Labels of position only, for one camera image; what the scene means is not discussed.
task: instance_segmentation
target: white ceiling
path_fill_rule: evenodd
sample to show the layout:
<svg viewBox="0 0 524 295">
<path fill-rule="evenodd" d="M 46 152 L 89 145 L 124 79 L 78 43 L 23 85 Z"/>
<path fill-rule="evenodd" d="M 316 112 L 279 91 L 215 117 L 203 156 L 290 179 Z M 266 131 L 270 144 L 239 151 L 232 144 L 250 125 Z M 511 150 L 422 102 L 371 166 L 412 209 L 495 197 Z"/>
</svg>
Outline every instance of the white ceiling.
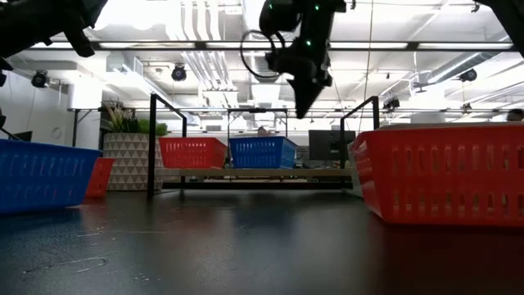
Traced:
<svg viewBox="0 0 524 295">
<path fill-rule="evenodd" d="M 218 31 L 221 38 L 229 41 L 240 41 L 242 32 L 246 30 L 242 15 L 231 14 L 227 11 L 242 11 L 242 0 L 219 1 Z M 250 5 L 263 0 L 246 0 Z M 103 20 L 112 20 L 116 25 L 107 25 L 100 30 L 88 30 L 92 39 L 107 41 L 130 40 L 168 40 L 165 32 L 166 23 L 176 16 L 170 16 L 162 5 L 162 1 L 143 0 L 110 0 L 111 8 L 107 8 Z M 197 32 L 197 6 L 194 6 L 194 31 Z M 337 41 L 366 41 L 371 37 L 374 41 L 493 41 L 495 35 L 504 32 L 493 12 L 482 6 L 477 13 L 471 13 L 473 1 L 469 0 L 377 0 L 373 4 L 373 25 L 371 19 L 371 0 L 357 1 L 357 9 L 346 14 L 336 14 L 332 40 Z M 150 29 L 140 30 L 133 24 L 151 26 Z M 211 29 L 209 22 L 207 32 Z M 21 56 L 26 61 L 74 61 L 90 70 L 95 76 L 108 84 L 120 88 L 122 93 L 113 95 L 127 101 L 129 104 L 147 104 L 147 92 L 136 89 L 132 84 L 114 78 L 106 73 L 106 57 L 108 52 L 98 52 L 95 57 L 83 59 L 74 52 L 23 52 Z M 123 52 L 127 60 L 139 59 L 145 66 L 144 75 L 156 83 L 163 91 L 173 95 L 173 100 L 181 105 L 199 107 L 203 102 L 199 99 L 199 81 L 187 66 L 187 79 L 184 82 L 174 82 L 170 78 L 174 63 L 184 62 L 181 52 Z M 434 70 L 458 57 L 461 52 L 419 52 L 416 55 L 417 71 Z M 415 71 L 415 60 L 412 52 L 332 52 L 332 75 L 335 86 L 326 88 L 315 108 L 336 108 L 342 102 L 344 107 L 356 106 L 372 95 L 378 95 L 388 89 L 399 79 Z M 226 52 L 229 75 L 238 89 L 239 102 L 253 102 L 251 85 L 253 79 L 241 62 L 238 52 Z M 477 66 L 475 69 L 479 79 L 473 83 L 462 85 L 457 81 L 444 82 L 440 88 L 445 93 L 447 107 L 459 107 L 467 101 L 482 95 L 496 92 L 511 84 L 515 84 L 522 77 L 522 66 L 504 71 L 522 61 L 517 53 L 503 53 Z M 365 81 L 369 70 L 367 87 Z M 424 96 L 424 108 L 440 107 L 431 99 Z M 286 105 L 293 107 L 294 93 L 288 85 L 283 85 L 273 106 Z M 506 101 L 518 101 L 524 98 L 523 91 L 512 93 L 511 96 L 497 98 L 495 101 L 486 101 L 474 107 L 487 108 L 503 106 Z M 411 100 L 402 103 L 402 107 L 413 107 Z"/>
</svg>

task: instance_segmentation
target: black cable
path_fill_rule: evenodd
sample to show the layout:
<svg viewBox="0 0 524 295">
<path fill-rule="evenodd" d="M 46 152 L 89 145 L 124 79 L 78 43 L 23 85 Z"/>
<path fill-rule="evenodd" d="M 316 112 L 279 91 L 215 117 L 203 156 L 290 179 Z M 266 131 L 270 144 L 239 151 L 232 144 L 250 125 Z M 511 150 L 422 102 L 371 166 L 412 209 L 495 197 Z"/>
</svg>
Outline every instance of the black cable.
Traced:
<svg viewBox="0 0 524 295">
<path fill-rule="evenodd" d="M 277 47 L 275 46 L 274 40 L 271 39 L 271 36 L 268 37 L 264 33 L 262 33 L 261 31 L 258 31 L 256 29 L 250 29 L 250 30 L 248 30 L 247 32 L 244 33 L 244 35 L 242 36 L 242 41 L 240 42 L 240 57 L 242 59 L 242 63 L 244 64 L 246 69 L 253 76 L 255 76 L 256 78 L 259 78 L 259 79 L 275 79 L 275 78 L 278 78 L 280 76 L 280 74 L 276 74 L 276 75 L 261 75 L 259 73 L 256 73 L 254 70 L 252 70 L 247 65 L 246 58 L 244 57 L 244 42 L 246 41 L 247 37 L 250 34 L 253 34 L 253 33 L 262 34 L 265 38 L 267 38 L 269 40 L 269 43 L 271 44 L 271 53 L 274 54 L 274 55 L 277 54 Z M 286 40 L 284 40 L 284 37 L 280 33 L 278 33 L 278 32 L 275 35 L 277 36 L 278 41 L 280 41 L 280 43 L 282 45 L 282 48 L 286 47 Z"/>
</svg>

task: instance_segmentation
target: dark table surface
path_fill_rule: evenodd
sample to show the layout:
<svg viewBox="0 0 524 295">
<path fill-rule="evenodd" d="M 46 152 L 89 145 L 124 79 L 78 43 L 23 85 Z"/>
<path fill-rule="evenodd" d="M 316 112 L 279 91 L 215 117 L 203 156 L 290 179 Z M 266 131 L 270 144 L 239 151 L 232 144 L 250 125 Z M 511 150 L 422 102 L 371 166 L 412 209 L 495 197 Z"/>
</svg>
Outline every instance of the dark table surface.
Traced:
<svg viewBox="0 0 524 295">
<path fill-rule="evenodd" d="M 524 293 L 520 230 L 385 225 L 339 192 L 178 194 L 1 217 L 1 293 Z"/>
</svg>

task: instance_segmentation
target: potted plant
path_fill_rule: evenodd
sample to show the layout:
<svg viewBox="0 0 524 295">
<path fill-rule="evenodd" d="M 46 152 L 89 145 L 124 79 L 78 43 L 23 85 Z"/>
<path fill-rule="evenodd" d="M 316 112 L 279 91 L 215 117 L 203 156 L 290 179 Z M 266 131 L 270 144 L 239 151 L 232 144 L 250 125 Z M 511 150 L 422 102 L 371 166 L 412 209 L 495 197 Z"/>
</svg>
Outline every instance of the potted plant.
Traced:
<svg viewBox="0 0 524 295">
<path fill-rule="evenodd" d="M 149 159 L 149 120 L 139 120 L 121 105 L 106 105 L 111 121 L 110 133 L 104 138 L 104 157 L 115 159 L 107 189 L 110 191 L 147 190 Z M 156 136 L 167 135 L 167 125 L 156 126 Z M 155 167 L 162 167 L 160 146 L 156 140 Z M 155 189 L 162 189 L 161 177 L 155 178 Z"/>
</svg>

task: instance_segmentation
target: blue plastic basket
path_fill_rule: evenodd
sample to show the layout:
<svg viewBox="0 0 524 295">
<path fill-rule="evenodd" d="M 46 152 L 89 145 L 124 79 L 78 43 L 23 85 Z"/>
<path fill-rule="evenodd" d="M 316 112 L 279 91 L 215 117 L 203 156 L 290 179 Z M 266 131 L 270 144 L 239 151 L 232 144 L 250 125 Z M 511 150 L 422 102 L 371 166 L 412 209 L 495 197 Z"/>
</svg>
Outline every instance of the blue plastic basket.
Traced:
<svg viewBox="0 0 524 295">
<path fill-rule="evenodd" d="M 98 154 L 0 139 L 0 214 L 79 205 Z"/>
<path fill-rule="evenodd" d="M 296 145 L 285 137 L 229 139 L 235 168 L 285 168 L 295 164 Z"/>
</svg>

